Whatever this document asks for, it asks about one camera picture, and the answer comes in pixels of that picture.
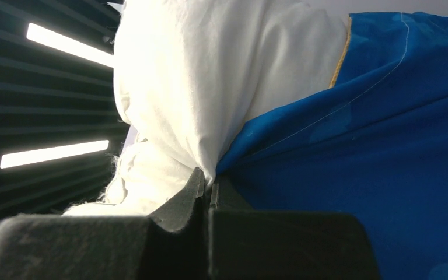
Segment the yellow and blue pillowcase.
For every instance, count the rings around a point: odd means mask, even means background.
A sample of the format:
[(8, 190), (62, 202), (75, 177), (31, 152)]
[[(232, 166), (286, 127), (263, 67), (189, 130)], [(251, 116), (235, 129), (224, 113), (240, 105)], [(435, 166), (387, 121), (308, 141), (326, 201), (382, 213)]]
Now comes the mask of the yellow and blue pillowcase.
[(383, 279), (448, 279), (448, 17), (351, 14), (333, 82), (246, 122), (216, 172), (260, 209), (355, 215)]

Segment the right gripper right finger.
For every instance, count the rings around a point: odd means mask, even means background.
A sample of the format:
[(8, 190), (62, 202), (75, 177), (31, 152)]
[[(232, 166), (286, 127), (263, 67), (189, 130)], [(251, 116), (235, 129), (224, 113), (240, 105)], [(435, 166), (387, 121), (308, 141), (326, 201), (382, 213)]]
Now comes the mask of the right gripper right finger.
[(223, 177), (206, 189), (209, 279), (380, 279), (370, 240), (343, 213), (259, 211)]

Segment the white pillow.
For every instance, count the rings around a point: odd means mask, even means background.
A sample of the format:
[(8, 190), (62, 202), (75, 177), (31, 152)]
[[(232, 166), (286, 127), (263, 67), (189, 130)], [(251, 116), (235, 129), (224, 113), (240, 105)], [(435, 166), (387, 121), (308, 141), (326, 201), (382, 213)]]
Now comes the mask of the white pillow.
[(125, 1), (113, 86), (136, 140), (99, 200), (66, 215), (148, 215), (195, 168), (213, 183), (247, 121), (330, 86), (347, 36), (305, 1)]

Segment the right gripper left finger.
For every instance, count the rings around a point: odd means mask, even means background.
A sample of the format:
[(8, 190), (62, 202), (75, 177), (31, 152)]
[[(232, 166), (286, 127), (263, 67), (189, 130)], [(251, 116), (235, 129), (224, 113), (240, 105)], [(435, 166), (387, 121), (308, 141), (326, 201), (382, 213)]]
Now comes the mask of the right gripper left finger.
[(147, 216), (20, 215), (0, 224), (0, 279), (201, 279), (205, 179)]

